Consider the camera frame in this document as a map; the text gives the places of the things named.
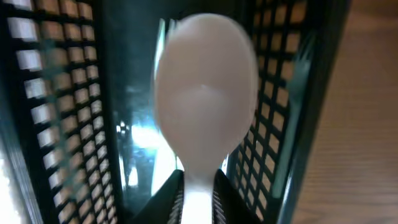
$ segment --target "wooden table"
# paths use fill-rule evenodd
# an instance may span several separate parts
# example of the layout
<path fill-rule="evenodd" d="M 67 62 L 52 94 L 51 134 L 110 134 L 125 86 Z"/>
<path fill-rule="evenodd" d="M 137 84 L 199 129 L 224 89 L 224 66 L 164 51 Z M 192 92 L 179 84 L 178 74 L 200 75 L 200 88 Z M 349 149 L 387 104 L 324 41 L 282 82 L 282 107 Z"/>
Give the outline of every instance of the wooden table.
<path fill-rule="evenodd" d="M 398 223 L 396 0 L 353 1 L 292 223 Z"/>

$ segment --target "perforated basket wall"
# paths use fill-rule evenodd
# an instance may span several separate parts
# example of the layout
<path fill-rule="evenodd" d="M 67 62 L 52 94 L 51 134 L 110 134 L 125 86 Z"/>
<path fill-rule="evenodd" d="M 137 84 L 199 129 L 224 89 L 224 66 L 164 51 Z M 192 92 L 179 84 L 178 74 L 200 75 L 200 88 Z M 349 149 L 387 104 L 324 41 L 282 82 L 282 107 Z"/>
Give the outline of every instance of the perforated basket wall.
<path fill-rule="evenodd" d="M 2 0 L 2 75 L 45 223 L 117 223 L 91 1 Z"/>
<path fill-rule="evenodd" d="M 281 157 L 290 113 L 286 86 L 293 76 L 306 6 L 305 1 L 257 0 L 249 25 L 259 65 L 258 106 L 231 181 L 264 222 L 276 218 L 287 177 L 290 155 Z"/>

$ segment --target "plastic spoon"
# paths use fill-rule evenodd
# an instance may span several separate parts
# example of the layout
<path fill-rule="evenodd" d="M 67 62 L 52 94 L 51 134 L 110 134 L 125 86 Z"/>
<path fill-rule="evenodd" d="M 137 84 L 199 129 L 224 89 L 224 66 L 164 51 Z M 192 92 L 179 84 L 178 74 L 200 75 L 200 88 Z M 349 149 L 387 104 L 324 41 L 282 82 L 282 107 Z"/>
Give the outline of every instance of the plastic spoon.
<path fill-rule="evenodd" d="M 182 223 L 212 223 L 213 182 L 257 101 L 250 41 L 227 17 L 191 16 L 169 37 L 155 80 L 158 125 L 185 168 Z"/>

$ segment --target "grid pattern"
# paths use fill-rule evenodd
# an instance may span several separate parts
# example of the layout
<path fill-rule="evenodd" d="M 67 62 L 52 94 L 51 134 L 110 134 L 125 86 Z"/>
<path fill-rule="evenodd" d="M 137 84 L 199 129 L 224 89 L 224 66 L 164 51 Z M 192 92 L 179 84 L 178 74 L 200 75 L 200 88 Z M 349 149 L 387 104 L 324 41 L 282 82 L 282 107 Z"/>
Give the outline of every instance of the grid pattern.
<path fill-rule="evenodd" d="M 2 7 L 59 223 L 117 223 L 91 2 Z"/>
<path fill-rule="evenodd" d="M 289 124 L 289 92 L 306 12 L 305 1 L 257 0 L 252 42 L 259 65 L 258 105 L 239 146 L 233 185 L 249 209 L 264 221 L 275 201 L 272 188 Z"/>

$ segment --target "plastic basket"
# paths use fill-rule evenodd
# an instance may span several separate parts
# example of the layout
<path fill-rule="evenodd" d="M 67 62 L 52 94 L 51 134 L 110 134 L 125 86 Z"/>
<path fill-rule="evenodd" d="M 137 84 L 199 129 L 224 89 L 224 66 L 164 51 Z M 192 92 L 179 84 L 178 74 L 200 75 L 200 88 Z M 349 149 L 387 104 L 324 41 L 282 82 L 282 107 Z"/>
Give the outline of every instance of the plastic basket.
<path fill-rule="evenodd" d="M 347 10 L 334 0 L 262 0 L 235 1 L 225 13 L 252 37 L 260 71 L 256 118 L 228 178 L 264 223 L 292 216 Z M 107 84 L 112 50 L 103 44 L 111 11 L 103 1 L 0 2 L 0 127 L 32 223 L 128 220 Z M 313 44 L 303 46 L 309 34 Z M 308 47 L 313 60 L 292 109 L 287 85 L 298 49 Z"/>

